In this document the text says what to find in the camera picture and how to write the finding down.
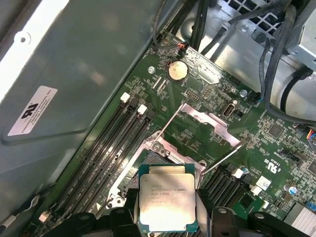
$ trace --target white label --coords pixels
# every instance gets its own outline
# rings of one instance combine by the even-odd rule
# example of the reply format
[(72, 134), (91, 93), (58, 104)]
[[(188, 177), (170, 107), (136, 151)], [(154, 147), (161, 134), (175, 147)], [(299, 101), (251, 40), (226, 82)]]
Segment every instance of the white label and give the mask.
[(260, 187), (261, 189), (263, 189), (264, 191), (268, 189), (270, 184), (271, 184), (271, 181), (264, 176), (261, 176), (256, 183), (256, 185)]
[(271, 161), (265, 159), (265, 163), (268, 164), (267, 169), (273, 174), (281, 171), (281, 168), (279, 168), (280, 164), (277, 163), (274, 159), (272, 159)]
[(11, 128), (8, 136), (29, 134), (56, 92), (57, 89), (41, 85)]

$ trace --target motherboard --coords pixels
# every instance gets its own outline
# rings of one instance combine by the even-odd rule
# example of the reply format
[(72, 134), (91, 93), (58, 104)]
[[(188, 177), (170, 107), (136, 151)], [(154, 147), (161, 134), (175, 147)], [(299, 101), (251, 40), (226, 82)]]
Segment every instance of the motherboard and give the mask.
[[(164, 44), (181, 43), (161, 35)], [(185, 111), (189, 108), (196, 116)], [(203, 122), (212, 118), (225, 127)], [(260, 94), (194, 49), (145, 52), (99, 118), (23, 236), (41, 236), (71, 214), (98, 218), (123, 206), (138, 187), (141, 164), (191, 162), (210, 167), (201, 187), (242, 218), (265, 211), (284, 220), (295, 205), (316, 210), (316, 153), (311, 128), (271, 116)], [(201, 236), (164, 233), (161, 236)]]

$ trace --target green circuit board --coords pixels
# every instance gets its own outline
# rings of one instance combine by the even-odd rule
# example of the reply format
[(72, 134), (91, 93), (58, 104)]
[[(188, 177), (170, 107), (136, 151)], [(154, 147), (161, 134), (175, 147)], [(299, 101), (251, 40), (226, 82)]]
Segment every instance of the green circuit board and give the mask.
[[(165, 43), (178, 42), (170, 34), (166, 34), (163, 40)], [(182, 82), (173, 82), (167, 76), (168, 65), (175, 60), (183, 60), (189, 67), (189, 74)], [(179, 106), (187, 103), (199, 112), (213, 113), (224, 120), (229, 126), (229, 133), (242, 142), (242, 148), (226, 162), (230, 162), (236, 167), (245, 166), (252, 178), (252, 185), (256, 185), (262, 176), (270, 181), (266, 190), (259, 194), (260, 199), (254, 198), (256, 210), (262, 209), (283, 219), (294, 202), (316, 203), (316, 171), (311, 169), (316, 156), (308, 145), (306, 134), (296, 129), (295, 124), (282, 121), (267, 113), (264, 103), (256, 101), (257, 93), (255, 91), (215, 64), (207, 62), (208, 69), (214, 74), (199, 71), (197, 65), (200, 65), (201, 60), (207, 59), (198, 55), (192, 61), (192, 58), (179, 58), (177, 50), (157, 51), (154, 47), (150, 47), (83, 142), (39, 213), (56, 201), (84, 157), (83, 154), (92, 146), (102, 128), (119, 106), (124, 92), (136, 98), (140, 104), (146, 104), (156, 114), (126, 160), (130, 159), (141, 140), (161, 130)], [(241, 95), (241, 91), (246, 91), (246, 95)], [(237, 106), (235, 111), (226, 117), (223, 115), (223, 109), (231, 101), (237, 101)], [(207, 165), (231, 149), (229, 143), (214, 133), (211, 125), (200, 124), (183, 113), (179, 113), (167, 127), (164, 139), (177, 147), (184, 156), (192, 157), (196, 161), (203, 160)], [(283, 156), (282, 149), (291, 151), (300, 158), (300, 162), (297, 163), (293, 159)], [(127, 179), (134, 175), (141, 162), (138, 160), (135, 163), (133, 171), (128, 174)], [(286, 184), (297, 187), (297, 194), (285, 197), (283, 187)], [(104, 187), (105, 197), (108, 188), (109, 185)], [(261, 200), (269, 203), (265, 209), (262, 208)], [(243, 217), (248, 212), (238, 203), (234, 210), (237, 210)]]

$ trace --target intel xeon processor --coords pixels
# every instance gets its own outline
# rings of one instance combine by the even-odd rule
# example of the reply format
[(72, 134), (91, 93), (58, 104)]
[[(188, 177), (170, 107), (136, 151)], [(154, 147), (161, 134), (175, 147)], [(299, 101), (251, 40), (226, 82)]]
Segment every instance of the intel xeon processor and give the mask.
[(139, 222), (143, 233), (196, 231), (193, 164), (140, 166)]

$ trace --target ram slot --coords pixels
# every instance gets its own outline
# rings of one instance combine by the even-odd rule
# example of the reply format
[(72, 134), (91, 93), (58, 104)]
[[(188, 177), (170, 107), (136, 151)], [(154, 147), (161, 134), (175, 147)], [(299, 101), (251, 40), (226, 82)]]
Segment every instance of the ram slot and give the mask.
[(116, 142), (116, 144), (113, 146), (112, 150), (108, 155), (106, 155), (106, 162), (103, 163), (102, 168), (98, 170), (98, 174), (93, 178), (93, 180), (90, 182), (90, 184), (86, 187), (85, 193), (81, 195), (77, 199), (77, 203), (74, 205), (74, 213), (79, 212), (79, 210), (85, 206), (86, 202), (89, 200), (89, 197), (93, 195), (94, 193), (94, 186), (96, 184), (100, 183), (100, 180), (104, 178), (104, 176), (107, 176), (108, 170), (111, 167), (111, 163), (115, 160), (116, 154), (120, 151), (123, 144), (128, 139), (129, 134), (135, 129), (137, 124), (140, 121), (140, 116), (137, 115), (133, 117), (133, 119), (128, 124), (127, 128), (123, 131), (123, 134), (120, 134), (119, 140)]
[(212, 199), (212, 202), (214, 203), (215, 206), (218, 206), (219, 200), (222, 197), (225, 197), (226, 195), (229, 195), (226, 191), (227, 191), (227, 189), (229, 187), (230, 182), (231, 182), (230, 178), (225, 179), (224, 183), (221, 185), (221, 188), (220, 188), (219, 192)]
[(226, 175), (224, 173), (221, 173), (216, 177), (213, 184), (207, 189), (209, 196), (211, 196), (214, 192), (216, 192), (221, 185), (223, 179), (226, 178)]
[(102, 152), (99, 152), (94, 163), (87, 170), (87, 172), (80, 179), (79, 183), (76, 185), (76, 192), (72, 195), (72, 197), (68, 200), (65, 205), (65, 213), (63, 217), (67, 216), (72, 212), (74, 206), (76, 205), (78, 198), (82, 196), (82, 194), (86, 191), (87, 185), (93, 180), (94, 176), (102, 168), (104, 162), (107, 160), (104, 155), (108, 152), (109, 148), (112, 146), (113, 142), (117, 139), (118, 135), (126, 128), (129, 124), (131, 118), (135, 116), (134, 112), (135, 107), (129, 106), (127, 108), (126, 114), (123, 116), (119, 125), (114, 129), (113, 133), (111, 133), (110, 137), (107, 139), (106, 144), (103, 146)]
[(230, 195), (227, 195), (227, 199), (223, 202), (223, 206), (229, 206), (232, 201), (236, 198), (236, 196), (241, 192), (243, 189), (243, 184), (237, 184)]
[(75, 189), (75, 187), (73, 186), (76, 186), (75, 184), (79, 182), (79, 179), (85, 174), (85, 171), (87, 171), (88, 168), (91, 166), (96, 155), (100, 152), (100, 148), (102, 148), (102, 146), (104, 145), (105, 138), (107, 137), (109, 132), (112, 130), (114, 125), (118, 122), (118, 118), (121, 116), (125, 107), (126, 107), (125, 103), (120, 104), (120, 106), (114, 112), (108, 124), (105, 126), (105, 128), (101, 131), (101, 133), (97, 137), (94, 144), (91, 146), (88, 152), (83, 156), (83, 158), (81, 159), (81, 163), (79, 164), (79, 166), (74, 172), (74, 175), (70, 178), (70, 181), (67, 183), (66, 187), (63, 189), (62, 194), (57, 201), (55, 211), (58, 211), (64, 206), (65, 202), (68, 200), (71, 193)]
[(220, 170), (217, 169), (216, 172), (212, 175), (211, 179), (205, 185), (205, 189), (210, 189), (220, 175), (222, 175), (222, 173)]
[(228, 188), (225, 191), (225, 194), (222, 195), (218, 201), (217, 201), (217, 206), (225, 206), (225, 202), (230, 198), (231, 193), (233, 192), (233, 190), (235, 189), (235, 187), (237, 186), (236, 182), (233, 180), (229, 181), (228, 184)]
[(89, 212), (92, 211), (92, 209), (94, 208), (96, 201), (99, 198), (99, 196), (101, 195), (103, 189), (114, 178), (117, 170), (120, 168), (120, 166), (123, 163), (123, 161), (125, 160), (126, 156), (131, 152), (132, 148), (136, 145), (136, 142), (139, 140), (141, 135), (145, 132), (149, 122), (150, 122), (150, 119), (146, 118), (144, 120), (143, 124), (140, 125), (137, 133), (136, 134), (134, 133), (135, 135), (130, 139), (130, 143), (125, 147), (125, 149), (119, 155), (117, 162), (116, 162), (115, 166), (113, 167), (110, 175), (107, 176), (106, 179), (102, 182), (102, 184), (98, 186), (97, 192), (95, 193), (94, 197), (90, 200), (90, 202), (86, 205), (86, 209), (84, 211), (89, 211)]
[(201, 229), (198, 228), (198, 230), (195, 233), (191, 234), (190, 237), (203, 237)]

